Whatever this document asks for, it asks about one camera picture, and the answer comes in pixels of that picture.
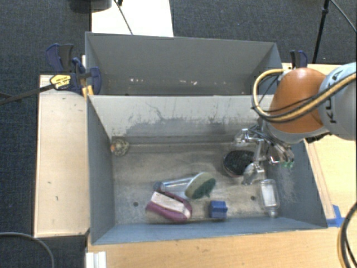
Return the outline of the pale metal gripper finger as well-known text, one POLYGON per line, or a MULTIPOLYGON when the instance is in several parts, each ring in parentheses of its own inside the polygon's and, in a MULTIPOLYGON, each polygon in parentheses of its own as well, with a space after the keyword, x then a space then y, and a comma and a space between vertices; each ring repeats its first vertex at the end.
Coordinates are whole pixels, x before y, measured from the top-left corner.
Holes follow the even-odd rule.
POLYGON ((252 185, 253 183, 264 180, 265 178, 266 171, 263 165, 258 161, 254 161, 244 170, 242 185, 252 185))
POLYGON ((237 133, 233 139, 234 146, 247 146, 252 143, 249 136, 249 130, 247 128, 243 128, 240 133, 237 133))

